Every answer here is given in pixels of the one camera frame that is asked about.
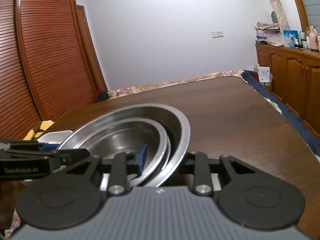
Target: yellow and black fabric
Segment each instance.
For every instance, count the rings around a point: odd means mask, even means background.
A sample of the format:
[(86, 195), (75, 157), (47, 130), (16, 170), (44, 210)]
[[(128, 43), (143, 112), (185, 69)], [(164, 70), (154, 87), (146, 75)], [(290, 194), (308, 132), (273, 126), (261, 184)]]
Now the yellow and black fabric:
[(43, 134), (51, 125), (54, 124), (54, 121), (42, 121), (37, 123), (23, 139), (25, 141), (37, 140), (40, 135)]

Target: wooden door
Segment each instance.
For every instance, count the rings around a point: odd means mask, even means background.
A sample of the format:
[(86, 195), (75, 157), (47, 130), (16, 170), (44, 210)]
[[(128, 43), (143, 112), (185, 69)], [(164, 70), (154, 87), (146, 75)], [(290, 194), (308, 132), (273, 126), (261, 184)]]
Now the wooden door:
[(92, 103), (96, 91), (85, 59), (75, 0), (20, 0), (23, 58), (45, 119)]
[(41, 120), (16, 41), (15, 0), (0, 0), (0, 138), (22, 139)]
[(93, 42), (92, 42), (92, 38), (91, 38), (91, 34), (90, 34), (88, 22), (87, 22), (87, 17), (85, 16), (84, 6), (77, 5), (76, 12), (77, 12), (77, 18), (80, 26), (81, 39), (84, 45), (84, 50), (87, 55), (90, 69), (92, 70), (92, 76), (94, 77), (96, 87), (101, 88), (103, 90), (108, 90), (100, 69), (97, 54), (93, 46)]
[(286, 95), (284, 103), (298, 116), (304, 117), (306, 111), (307, 79), (305, 58), (284, 52), (287, 68)]
[(272, 73), (272, 93), (283, 100), (285, 97), (286, 65), (284, 53), (280, 50), (270, 51), (270, 72)]
[(305, 123), (320, 138), (320, 61), (306, 59), (308, 103)]
[(270, 51), (267, 46), (256, 45), (258, 63), (261, 67), (268, 67), (270, 61)]

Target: brown tabletop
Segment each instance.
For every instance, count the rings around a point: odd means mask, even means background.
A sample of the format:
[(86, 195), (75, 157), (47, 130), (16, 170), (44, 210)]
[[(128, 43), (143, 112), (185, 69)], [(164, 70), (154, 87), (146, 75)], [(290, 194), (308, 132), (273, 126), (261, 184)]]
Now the brown tabletop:
[(109, 111), (141, 103), (174, 106), (188, 118), (188, 150), (229, 154), (299, 188), (306, 208), (300, 230), (320, 236), (320, 164), (290, 124), (241, 78), (221, 77), (134, 94), (75, 109), (49, 130), (75, 130)]

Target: louvered door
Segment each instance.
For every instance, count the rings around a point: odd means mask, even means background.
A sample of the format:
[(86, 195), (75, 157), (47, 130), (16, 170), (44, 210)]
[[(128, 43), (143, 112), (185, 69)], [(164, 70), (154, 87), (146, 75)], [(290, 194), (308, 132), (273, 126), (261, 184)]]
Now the louvered door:
[(51, 120), (91, 103), (95, 92), (73, 6), (73, 0), (21, 0), (27, 74)]
[(0, 138), (21, 139), (39, 121), (21, 66), (14, 0), (0, 0)]

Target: beige curtain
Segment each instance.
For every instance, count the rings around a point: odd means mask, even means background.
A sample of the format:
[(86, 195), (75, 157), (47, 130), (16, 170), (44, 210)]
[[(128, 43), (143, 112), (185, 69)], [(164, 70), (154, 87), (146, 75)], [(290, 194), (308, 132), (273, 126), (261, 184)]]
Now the beige curtain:
[(288, 25), (288, 21), (287, 21), (287, 17), (285, 16), (285, 13), (284, 13), (284, 10), (283, 10), (283, 7), (282, 7), (280, 0), (270, 0), (270, 2), (273, 7), (273, 10), (275, 11), (276, 16), (278, 18), (281, 33), (283, 33), (283, 30), (290, 30), (289, 25)]

